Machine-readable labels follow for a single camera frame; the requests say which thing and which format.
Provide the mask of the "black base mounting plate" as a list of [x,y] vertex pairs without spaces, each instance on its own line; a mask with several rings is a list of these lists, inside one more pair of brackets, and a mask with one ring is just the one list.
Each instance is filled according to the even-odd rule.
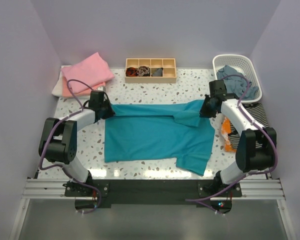
[[211,179],[94,179],[92,185],[99,191],[71,181],[62,186],[64,195],[74,197],[76,209],[81,210],[92,209],[94,203],[104,209],[112,205],[189,205],[186,199],[210,196],[207,189],[212,183]]

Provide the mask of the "grey blue t shirt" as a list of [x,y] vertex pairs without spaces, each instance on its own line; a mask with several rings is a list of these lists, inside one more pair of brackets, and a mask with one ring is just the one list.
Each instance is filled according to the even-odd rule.
[[[233,67],[225,65],[219,69],[216,73],[218,80],[223,80],[227,93],[236,94],[239,98],[244,94],[247,89],[248,83],[246,76],[235,70]],[[253,86],[253,83],[249,81],[249,88],[242,100],[251,101],[255,99],[255,95],[259,90],[258,86]]]

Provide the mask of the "wooden compartment organizer box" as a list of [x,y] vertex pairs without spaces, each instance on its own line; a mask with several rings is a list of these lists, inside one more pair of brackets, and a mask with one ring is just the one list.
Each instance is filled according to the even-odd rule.
[[[139,77],[139,66],[150,68],[150,76]],[[163,68],[162,77],[152,77],[151,68]],[[125,60],[125,82],[129,84],[175,84],[177,67],[174,58],[127,58]]]

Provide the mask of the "white plastic laundry basket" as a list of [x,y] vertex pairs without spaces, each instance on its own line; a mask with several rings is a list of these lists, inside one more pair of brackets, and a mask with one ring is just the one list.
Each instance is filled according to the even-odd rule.
[[259,88],[255,94],[254,100],[242,100],[242,103],[252,104],[258,102],[262,97],[262,89],[252,61],[248,57],[240,54],[219,54],[215,56],[212,60],[212,66],[216,80],[218,70],[226,65],[234,68],[239,73],[242,73],[245,77],[247,77],[245,80],[251,81],[253,86],[258,86]]

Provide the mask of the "pink folded t shirt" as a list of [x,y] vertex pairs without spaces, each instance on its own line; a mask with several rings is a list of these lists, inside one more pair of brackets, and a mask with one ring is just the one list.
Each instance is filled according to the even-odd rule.
[[67,98],[72,97],[67,88],[68,80],[82,81],[95,90],[115,77],[108,63],[97,52],[77,64],[62,67],[61,74],[62,96]]

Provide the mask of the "teal t shirt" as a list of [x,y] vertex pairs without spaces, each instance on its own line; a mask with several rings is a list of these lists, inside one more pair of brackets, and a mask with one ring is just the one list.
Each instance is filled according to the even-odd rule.
[[176,158],[176,167],[202,176],[215,129],[200,117],[202,100],[181,104],[114,104],[105,120],[104,161]]

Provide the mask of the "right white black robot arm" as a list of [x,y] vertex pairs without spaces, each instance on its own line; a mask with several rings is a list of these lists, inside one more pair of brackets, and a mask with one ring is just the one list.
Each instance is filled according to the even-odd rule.
[[254,119],[243,107],[241,98],[227,91],[223,80],[209,83],[209,94],[205,96],[199,115],[215,118],[218,113],[230,120],[240,139],[235,161],[218,171],[212,183],[205,187],[209,198],[223,197],[245,177],[271,173],[278,165],[277,132]]

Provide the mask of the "aluminium extrusion rail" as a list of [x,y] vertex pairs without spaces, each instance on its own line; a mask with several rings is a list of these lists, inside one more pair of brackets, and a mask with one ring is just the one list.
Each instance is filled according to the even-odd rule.
[[[21,197],[23,199],[64,199],[65,179],[28,179]],[[280,180],[244,179],[239,182],[244,200],[284,200]]]

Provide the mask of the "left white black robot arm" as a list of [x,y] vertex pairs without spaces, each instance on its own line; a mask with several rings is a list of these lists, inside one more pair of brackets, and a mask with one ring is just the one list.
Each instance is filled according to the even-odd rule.
[[70,191],[82,196],[101,199],[102,193],[94,185],[93,178],[77,157],[77,133],[83,128],[115,115],[105,91],[93,90],[90,98],[77,112],[63,118],[49,117],[39,143],[39,169],[46,171],[60,168],[69,181],[65,184]]

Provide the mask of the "salmon folded t shirt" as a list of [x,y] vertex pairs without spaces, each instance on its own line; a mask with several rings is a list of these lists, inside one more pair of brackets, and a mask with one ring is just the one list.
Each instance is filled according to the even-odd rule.
[[[97,84],[95,86],[92,86],[91,88],[93,90],[98,90],[99,88],[101,87],[105,87],[106,86],[106,83],[105,82],[102,82],[100,84]],[[91,89],[90,88],[87,88],[81,92],[77,92],[77,93],[74,93],[74,95],[76,97],[82,97],[82,96],[89,96],[91,93]],[[62,82],[62,91],[61,91],[61,96],[64,97],[64,98],[72,98],[73,95],[71,94],[71,92],[69,91],[68,87],[67,87],[67,83],[65,81]]]

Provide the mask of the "dark grey folded cloth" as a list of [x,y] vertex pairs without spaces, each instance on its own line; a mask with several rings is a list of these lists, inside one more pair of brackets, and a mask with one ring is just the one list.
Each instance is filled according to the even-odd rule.
[[151,76],[152,77],[162,77],[163,76],[163,68],[151,68]]

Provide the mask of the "orange white tie-dye shirt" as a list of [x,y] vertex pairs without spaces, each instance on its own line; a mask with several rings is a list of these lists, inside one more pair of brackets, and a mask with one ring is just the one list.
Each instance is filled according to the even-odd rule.
[[221,124],[221,129],[220,129],[220,133],[224,139],[224,150],[226,152],[235,153],[236,150],[233,148],[231,141],[229,139],[229,134],[231,132],[232,132],[231,131],[231,122],[227,117],[225,117]]

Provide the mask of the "white folded t shirt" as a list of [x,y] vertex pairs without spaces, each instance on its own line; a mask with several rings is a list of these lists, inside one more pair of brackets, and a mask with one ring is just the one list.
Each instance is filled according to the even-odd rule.
[[51,94],[55,97],[62,97],[63,96],[63,75],[60,73],[59,78],[54,86]]

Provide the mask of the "brown patterned scrunchie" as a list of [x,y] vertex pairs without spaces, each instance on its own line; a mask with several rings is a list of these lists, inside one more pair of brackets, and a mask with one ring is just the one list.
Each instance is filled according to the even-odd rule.
[[148,66],[141,65],[138,67],[137,73],[139,77],[149,77],[151,75],[151,69]]

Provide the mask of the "black white striped shirt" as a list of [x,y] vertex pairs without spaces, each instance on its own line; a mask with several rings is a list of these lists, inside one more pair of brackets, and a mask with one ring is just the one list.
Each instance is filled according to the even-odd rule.
[[[256,121],[258,121],[264,127],[266,128],[270,127],[265,109],[261,103],[243,104],[243,107]],[[230,133],[228,134],[228,138],[231,144],[231,148],[234,151],[236,151],[240,141],[240,135],[236,130],[235,126],[232,124],[232,122],[229,122],[229,124],[230,124]]]

